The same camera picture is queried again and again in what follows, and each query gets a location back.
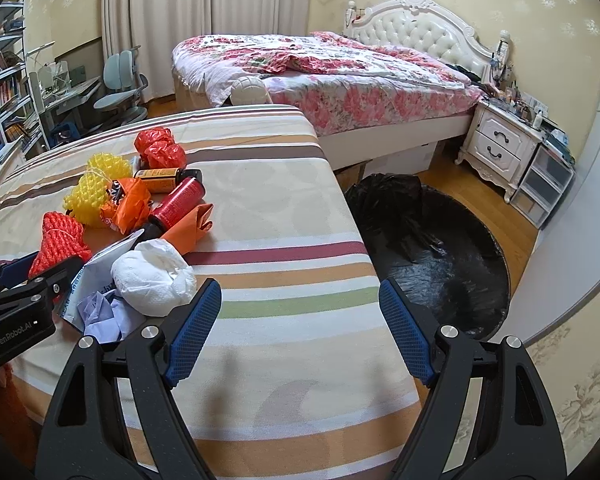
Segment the drawer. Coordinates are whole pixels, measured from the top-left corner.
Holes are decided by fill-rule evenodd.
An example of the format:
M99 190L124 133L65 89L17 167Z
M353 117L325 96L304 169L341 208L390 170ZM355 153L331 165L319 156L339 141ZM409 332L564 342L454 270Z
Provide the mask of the drawer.
M520 156L531 142L531 139L524 133L509 127L504 119L489 112L484 113L478 125L478 131L505 148L509 153L517 156Z
M493 168L496 173L508 182L511 181L520 165L519 158L511 155L502 146L493 142L489 137L485 137L480 132L474 133L474 138L469 144L468 151L475 158Z

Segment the red can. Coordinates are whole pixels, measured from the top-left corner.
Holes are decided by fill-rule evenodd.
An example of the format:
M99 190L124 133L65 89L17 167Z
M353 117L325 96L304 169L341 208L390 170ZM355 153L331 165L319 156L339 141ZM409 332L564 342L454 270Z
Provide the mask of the red can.
M193 177L185 178L162 203L151 211L149 220L167 232L197 206L205 195L205 187Z

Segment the beige curtain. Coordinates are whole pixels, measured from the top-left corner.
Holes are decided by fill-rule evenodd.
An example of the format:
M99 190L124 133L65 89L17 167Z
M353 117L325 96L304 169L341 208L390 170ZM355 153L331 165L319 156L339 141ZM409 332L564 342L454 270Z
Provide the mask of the beige curtain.
M105 58L140 45L144 100L173 94L171 52L203 34L306 33L309 0L102 0Z

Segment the bookshelf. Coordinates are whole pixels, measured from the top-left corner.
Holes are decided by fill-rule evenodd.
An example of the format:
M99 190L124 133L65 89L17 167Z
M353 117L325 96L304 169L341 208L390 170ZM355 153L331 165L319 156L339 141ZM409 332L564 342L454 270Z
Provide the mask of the bookshelf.
M4 1L0 23L21 17L23 11L24 0ZM48 141L31 97L24 27L0 32L0 142L22 138L22 153L32 158L48 150Z

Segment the white nightstand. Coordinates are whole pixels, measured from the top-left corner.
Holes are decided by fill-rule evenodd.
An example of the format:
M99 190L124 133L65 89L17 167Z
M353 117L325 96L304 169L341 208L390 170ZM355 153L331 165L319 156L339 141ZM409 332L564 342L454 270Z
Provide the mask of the white nightstand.
M456 164L466 160L484 180L503 187L508 204L540 142L540 132L516 116L480 101Z

